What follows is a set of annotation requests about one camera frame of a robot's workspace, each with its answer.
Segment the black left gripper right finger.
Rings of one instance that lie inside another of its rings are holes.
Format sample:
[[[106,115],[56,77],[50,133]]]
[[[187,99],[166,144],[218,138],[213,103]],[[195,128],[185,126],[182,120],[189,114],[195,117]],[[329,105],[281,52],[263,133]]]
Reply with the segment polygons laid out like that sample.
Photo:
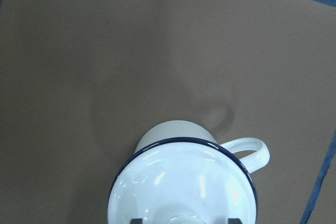
[[[240,224],[240,219],[239,218],[229,218],[228,224]]]

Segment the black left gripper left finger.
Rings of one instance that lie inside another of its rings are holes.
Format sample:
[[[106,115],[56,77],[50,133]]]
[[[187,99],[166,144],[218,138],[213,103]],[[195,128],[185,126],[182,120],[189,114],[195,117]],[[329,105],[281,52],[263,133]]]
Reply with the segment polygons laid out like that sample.
[[[131,224],[142,224],[141,218],[131,219]]]

